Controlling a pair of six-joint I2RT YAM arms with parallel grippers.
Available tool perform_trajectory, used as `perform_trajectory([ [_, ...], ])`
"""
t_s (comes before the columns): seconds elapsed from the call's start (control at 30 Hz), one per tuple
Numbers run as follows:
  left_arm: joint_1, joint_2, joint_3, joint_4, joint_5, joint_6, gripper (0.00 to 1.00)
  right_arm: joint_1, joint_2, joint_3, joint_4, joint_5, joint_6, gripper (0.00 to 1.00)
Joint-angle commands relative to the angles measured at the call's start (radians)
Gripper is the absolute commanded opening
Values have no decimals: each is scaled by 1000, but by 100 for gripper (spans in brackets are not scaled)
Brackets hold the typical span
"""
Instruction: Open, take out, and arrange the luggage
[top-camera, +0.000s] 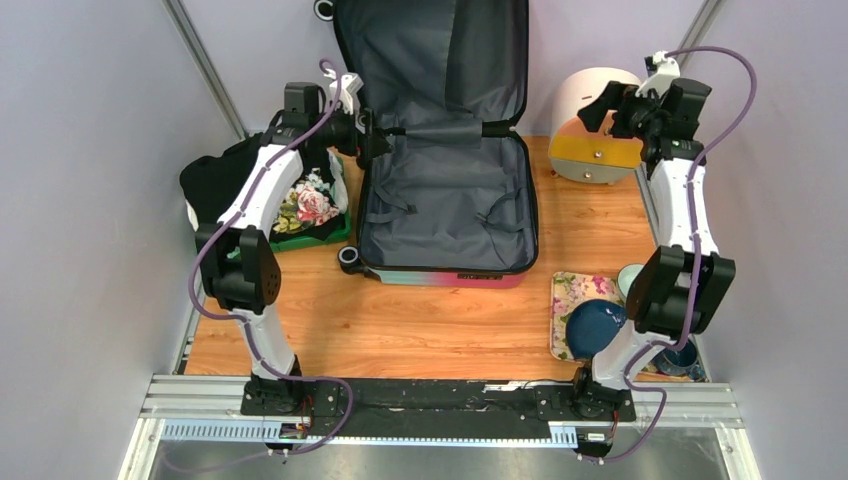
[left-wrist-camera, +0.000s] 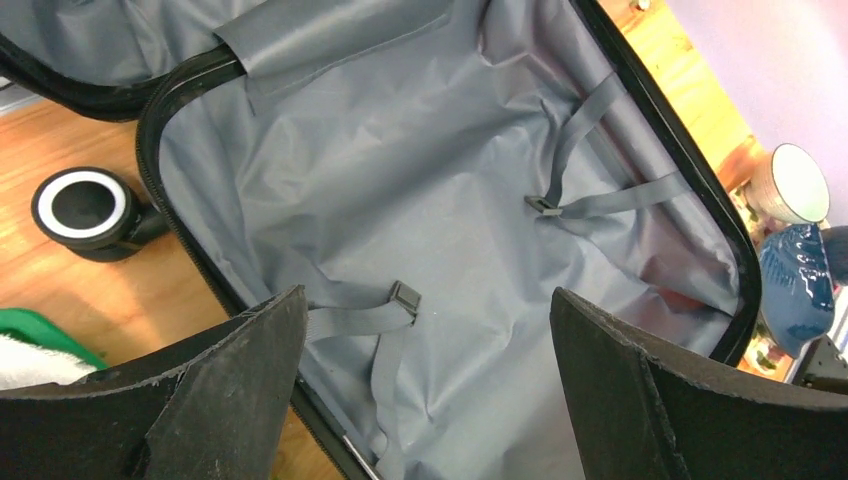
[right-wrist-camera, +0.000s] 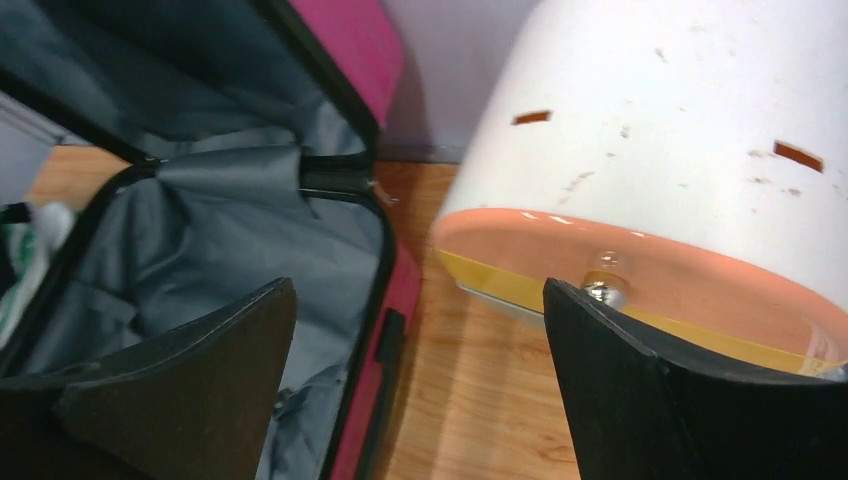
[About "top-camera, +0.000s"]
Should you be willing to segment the round pastel drawer cabinet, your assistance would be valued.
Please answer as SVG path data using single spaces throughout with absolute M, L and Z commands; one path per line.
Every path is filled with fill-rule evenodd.
M 578 111 L 594 101 L 610 81 L 639 84 L 626 70 L 591 67 L 567 77 L 553 97 L 547 155 L 559 176 L 577 182 L 614 184 L 641 163 L 642 144 L 637 139 L 616 139 L 606 133 L 612 126 L 608 113 L 597 132 L 589 132 Z

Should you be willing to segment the white cloth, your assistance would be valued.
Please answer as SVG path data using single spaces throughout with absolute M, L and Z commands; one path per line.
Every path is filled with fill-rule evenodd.
M 194 208 L 188 202 L 186 202 L 185 205 L 186 205 L 186 213 L 187 213 L 187 218 L 188 218 L 189 224 L 191 225 L 192 229 L 194 231 L 196 231 L 199 227 L 199 222 L 198 222 L 196 212 L 195 212 Z

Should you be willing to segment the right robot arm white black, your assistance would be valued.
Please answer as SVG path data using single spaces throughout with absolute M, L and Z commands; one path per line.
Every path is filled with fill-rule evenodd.
M 694 136 L 709 86 L 678 78 L 659 93 L 611 81 L 578 117 L 598 132 L 638 139 L 657 201 L 659 244 L 627 294 L 628 319 L 608 346 L 578 369 L 569 405 L 581 419 L 615 418 L 630 400 L 630 373 L 657 352 L 703 332 L 735 277 L 707 231 L 703 199 L 706 147 Z

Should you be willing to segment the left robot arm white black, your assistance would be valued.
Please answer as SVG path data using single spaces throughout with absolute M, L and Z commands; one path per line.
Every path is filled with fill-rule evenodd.
M 195 234 L 198 256 L 191 276 L 201 280 L 206 295 L 222 308 L 218 319 L 239 324 L 252 361 L 246 392 L 255 399 L 266 397 L 283 415 L 302 408 L 310 380 L 300 375 L 277 317 L 282 274 L 269 235 L 308 154 L 335 149 L 366 167 L 389 152 L 373 111 L 354 105 L 362 85 L 356 74 L 341 75 L 330 84 L 330 103 L 324 106 L 318 85 L 287 84 L 284 108 L 261 135 L 241 191 L 216 223 L 200 224 Z

